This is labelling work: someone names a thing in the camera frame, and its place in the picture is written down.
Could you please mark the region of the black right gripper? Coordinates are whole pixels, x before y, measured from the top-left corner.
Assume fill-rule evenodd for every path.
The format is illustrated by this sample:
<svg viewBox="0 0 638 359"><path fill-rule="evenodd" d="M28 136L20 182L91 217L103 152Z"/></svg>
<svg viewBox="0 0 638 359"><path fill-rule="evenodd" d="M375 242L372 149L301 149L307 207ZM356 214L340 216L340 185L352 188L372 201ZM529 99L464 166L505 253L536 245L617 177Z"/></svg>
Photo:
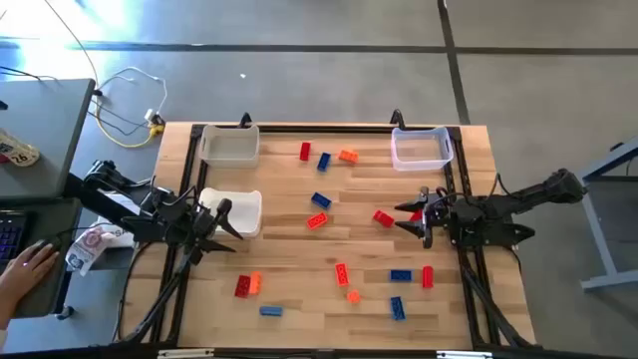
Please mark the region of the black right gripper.
<svg viewBox="0 0 638 359"><path fill-rule="evenodd" d="M421 239L424 248L431 248L434 242L433 228L448 224L447 216L452 196L441 186L435 189L434 195L430 195L430 189L427 186L422 186L416 199L394 206L394 209L399 211L421 211L422 221L396 221L395 226Z"/></svg>

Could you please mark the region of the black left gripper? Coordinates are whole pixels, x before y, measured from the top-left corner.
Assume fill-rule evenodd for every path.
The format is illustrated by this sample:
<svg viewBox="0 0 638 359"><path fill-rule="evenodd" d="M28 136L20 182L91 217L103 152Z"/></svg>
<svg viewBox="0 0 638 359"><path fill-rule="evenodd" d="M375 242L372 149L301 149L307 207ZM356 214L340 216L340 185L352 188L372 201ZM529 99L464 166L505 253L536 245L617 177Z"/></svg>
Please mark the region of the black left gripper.
<svg viewBox="0 0 638 359"><path fill-rule="evenodd" d="M210 215L209 209L194 209L189 213L189 222L182 243L188 263L199 264L205 252L234 252L233 248L208 238L216 225L235 238L243 238L229 222L228 215L231 210L232 201L223 198L216 208L215 219Z"/></svg>

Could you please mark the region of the person's forearm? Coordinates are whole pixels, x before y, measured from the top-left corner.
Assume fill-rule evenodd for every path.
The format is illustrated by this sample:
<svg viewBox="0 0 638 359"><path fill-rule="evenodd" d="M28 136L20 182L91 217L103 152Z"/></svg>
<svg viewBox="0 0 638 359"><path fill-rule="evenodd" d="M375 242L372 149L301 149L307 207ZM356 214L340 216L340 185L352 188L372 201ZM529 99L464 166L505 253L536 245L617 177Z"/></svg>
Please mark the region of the person's forearm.
<svg viewBox="0 0 638 359"><path fill-rule="evenodd" d="M15 313L14 301L0 300L0 351L3 349L8 335L8 327Z"/></svg>

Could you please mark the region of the white plastic bin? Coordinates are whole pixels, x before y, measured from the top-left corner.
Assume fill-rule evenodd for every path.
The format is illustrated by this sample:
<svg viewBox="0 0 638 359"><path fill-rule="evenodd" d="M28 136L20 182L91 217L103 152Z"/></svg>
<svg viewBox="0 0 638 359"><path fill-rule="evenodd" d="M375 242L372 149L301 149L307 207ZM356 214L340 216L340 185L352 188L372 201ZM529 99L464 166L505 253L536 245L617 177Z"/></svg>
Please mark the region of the white plastic bin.
<svg viewBox="0 0 638 359"><path fill-rule="evenodd" d="M255 237L261 228L262 195L258 190L251 192L222 191L212 187L204 188L199 195L199 203L215 212L224 199L232 202L228 215L229 223L243 237Z"/></svg>

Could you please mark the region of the clear plastic bin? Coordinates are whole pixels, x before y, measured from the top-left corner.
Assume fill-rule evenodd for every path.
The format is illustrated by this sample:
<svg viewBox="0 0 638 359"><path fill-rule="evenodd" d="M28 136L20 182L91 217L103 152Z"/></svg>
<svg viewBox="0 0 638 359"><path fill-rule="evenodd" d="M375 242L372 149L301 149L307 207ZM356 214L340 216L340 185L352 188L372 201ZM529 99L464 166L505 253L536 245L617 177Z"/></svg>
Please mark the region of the clear plastic bin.
<svg viewBox="0 0 638 359"><path fill-rule="evenodd" d="M390 147L393 169L399 172L440 170L455 157L445 127L420 131L393 129Z"/></svg>

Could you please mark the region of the off-white plastic bin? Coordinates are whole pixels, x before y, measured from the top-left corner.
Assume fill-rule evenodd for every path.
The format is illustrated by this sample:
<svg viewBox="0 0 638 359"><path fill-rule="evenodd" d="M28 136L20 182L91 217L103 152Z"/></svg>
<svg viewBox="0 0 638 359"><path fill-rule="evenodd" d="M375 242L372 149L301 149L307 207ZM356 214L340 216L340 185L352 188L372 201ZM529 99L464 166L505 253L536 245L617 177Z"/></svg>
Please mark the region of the off-white plastic bin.
<svg viewBox="0 0 638 359"><path fill-rule="evenodd" d="M199 157L214 168L255 168L259 160L260 130L207 125L202 130Z"/></svg>

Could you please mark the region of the white plastic bag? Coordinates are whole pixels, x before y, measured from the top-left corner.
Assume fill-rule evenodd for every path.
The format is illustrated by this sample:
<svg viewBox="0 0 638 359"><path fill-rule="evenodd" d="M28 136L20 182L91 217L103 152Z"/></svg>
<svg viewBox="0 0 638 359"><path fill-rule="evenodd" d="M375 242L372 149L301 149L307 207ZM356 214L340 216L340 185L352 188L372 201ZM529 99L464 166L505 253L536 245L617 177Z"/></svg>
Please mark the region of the white plastic bag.
<svg viewBox="0 0 638 359"><path fill-rule="evenodd" d="M132 211L134 214L140 213L140 208L137 204L132 202L126 197L118 197L117 203ZM97 222L101 223L101 229L109 232L113 238L108 243L108 248L124 248L134 247L134 235L128 231L123 230L121 227L112 224L105 217L99 215Z"/></svg>

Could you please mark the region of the printed snack bag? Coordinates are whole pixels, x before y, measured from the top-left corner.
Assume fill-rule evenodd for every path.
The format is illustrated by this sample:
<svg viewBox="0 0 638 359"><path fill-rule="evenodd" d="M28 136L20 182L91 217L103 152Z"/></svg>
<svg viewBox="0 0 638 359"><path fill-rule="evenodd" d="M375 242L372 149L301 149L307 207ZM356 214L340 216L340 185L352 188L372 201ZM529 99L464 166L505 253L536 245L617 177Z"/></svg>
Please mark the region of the printed snack bag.
<svg viewBox="0 0 638 359"><path fill-rule="evenodd" d="M110 224L98 223L86 229L67 251L67 265L72 271L85 276L116 237L115 227Z"/></svg>

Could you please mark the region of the dark grey desk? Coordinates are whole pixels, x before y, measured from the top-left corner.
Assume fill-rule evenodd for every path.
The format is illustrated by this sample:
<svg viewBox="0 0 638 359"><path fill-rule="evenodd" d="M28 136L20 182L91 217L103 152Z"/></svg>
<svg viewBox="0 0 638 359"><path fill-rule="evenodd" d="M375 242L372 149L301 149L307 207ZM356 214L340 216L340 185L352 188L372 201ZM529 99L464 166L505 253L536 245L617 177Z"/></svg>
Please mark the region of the dark grey desk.
<svg viewBox="0 0 638 359"><path fill-rule="evenodd" d="M21 251L43 238L59 238L62 243L56 263L39 284L19 302L15 316L23 319L61 314L65 308L71 279L65 255L74 241L74 233L81 212L79 203L73 199L56 199L0 207L0 210L25 211L28 214ZM8 263L0 264L0 273L5 270Z"/></svg>

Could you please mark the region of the person's hand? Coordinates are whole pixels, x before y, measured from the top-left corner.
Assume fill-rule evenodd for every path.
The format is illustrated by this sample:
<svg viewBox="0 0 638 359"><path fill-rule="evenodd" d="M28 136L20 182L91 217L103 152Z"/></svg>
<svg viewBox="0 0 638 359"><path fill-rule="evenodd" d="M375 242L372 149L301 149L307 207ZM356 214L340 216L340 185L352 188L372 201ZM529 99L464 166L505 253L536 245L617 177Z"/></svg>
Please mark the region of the person's hand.
<svg viewBox="0 0 638 359"><path fill-rule="evenodd" d="M31 258L33 249L33 245L27 247L8 263L0 275L0 300L14 301L17 307L19 301L49 272L59 256L58 251L46 256L44 249Z"/></svg>

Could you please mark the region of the black backlit keyboard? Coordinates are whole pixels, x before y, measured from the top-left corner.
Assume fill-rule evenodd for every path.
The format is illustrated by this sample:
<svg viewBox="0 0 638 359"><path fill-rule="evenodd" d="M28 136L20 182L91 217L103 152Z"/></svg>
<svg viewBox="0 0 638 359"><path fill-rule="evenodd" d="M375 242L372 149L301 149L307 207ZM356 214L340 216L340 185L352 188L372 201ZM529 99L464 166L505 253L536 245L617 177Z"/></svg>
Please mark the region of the black backlit keyboard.
<svg viewBox="0 0 638 359"><path fill-rule="evenodd" d="M27 221L25 211L0 210L0 264L8 263L21 252Z"/></svg>

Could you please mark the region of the cream tag number 26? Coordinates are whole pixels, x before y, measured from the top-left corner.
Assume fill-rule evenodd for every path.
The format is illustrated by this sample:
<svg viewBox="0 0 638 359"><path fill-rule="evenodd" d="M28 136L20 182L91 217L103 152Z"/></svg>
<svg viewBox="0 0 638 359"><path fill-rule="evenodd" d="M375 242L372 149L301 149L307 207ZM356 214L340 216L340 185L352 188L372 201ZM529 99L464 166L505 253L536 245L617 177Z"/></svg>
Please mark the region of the cream tag number 26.
<svg viewBox="0 0 638 359"><path fill-rule="evenodd" d="M31 145L24 144L0 128L0 155L18 167L29 167L40 158L40 152Z"/></svg>

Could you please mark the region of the black aluminium table frame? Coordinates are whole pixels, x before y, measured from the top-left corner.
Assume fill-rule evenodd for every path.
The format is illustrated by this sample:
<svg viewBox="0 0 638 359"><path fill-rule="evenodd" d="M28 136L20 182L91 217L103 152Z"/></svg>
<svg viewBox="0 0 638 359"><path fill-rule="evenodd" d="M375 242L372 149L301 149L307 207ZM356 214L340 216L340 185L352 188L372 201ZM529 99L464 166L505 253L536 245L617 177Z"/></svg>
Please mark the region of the black aluminium table frame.
<svg viewBox="0 0 638 359"><path fill-rule="evenodd" d="M174 190L195 184L262 195L259 233L223 243L234 252L212 252L193 268L183 311L168 310L154 336L181 347L468 349L471 337L458 256L442 230L425 249L408 232L373 219L381 210L396 219L394 206L414 198L422 186L447 184L443 172L400 173L391 165L388 126L286 128L263 133L253 169L216 169L189 164L197 155L191 124L169 125L159 145L157 182ZM307 162L301 144L311 144ZM359 161L339 159L342 150ZM325 173L317 170L331 155ZM329 209L311 202L319 192ZM307 219L325 212L328 222L310 230ZM345 263L349 285L337 284L335 264ZM424 266L434 269L434 287L422 286ZM391 269L413 271L412 282L391 282ZM262 274L261 291L234 296L239 275ZM359 303L349 291L358 290ZM400 296L406 319L393 319L390 298ZM260 306L283 314L262 316Z"/></svg>

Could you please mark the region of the silver metal bracket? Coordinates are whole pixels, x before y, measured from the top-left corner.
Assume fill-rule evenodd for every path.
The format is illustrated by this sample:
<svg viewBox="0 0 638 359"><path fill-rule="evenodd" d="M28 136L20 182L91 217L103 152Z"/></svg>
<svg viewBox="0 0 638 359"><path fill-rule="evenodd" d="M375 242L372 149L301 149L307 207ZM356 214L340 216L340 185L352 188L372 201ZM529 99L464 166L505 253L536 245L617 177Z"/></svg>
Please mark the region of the silver metal bracket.
<svg viewBox="0 0 638 359"><path fill-rule="evenodd" d="M193 359L214 356L214 350L208 348L160 350L157 359Z"/></svg>
<svg viewBox="0 0 638 359"><path fill-rule="evenodd" d="M493 359L493 356L491 352L439 350L436 352L436 358L437 359Z"/></svg>

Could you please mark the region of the grey metal table frame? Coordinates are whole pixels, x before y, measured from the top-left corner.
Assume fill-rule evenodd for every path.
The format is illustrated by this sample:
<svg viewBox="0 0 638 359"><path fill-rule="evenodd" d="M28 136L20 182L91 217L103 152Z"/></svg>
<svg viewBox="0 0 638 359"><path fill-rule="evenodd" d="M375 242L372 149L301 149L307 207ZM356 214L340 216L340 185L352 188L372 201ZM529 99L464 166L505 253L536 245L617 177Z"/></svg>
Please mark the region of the grey metal table frame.
<svg viewBox="0 0 638 359"><path fill-rule="evenodd" d="M638 283L638 268L620 270L608 243L638 244L638 136L612 147L578 175L588 189L582 204L604 273L581 282L585 291Z"/></svg>

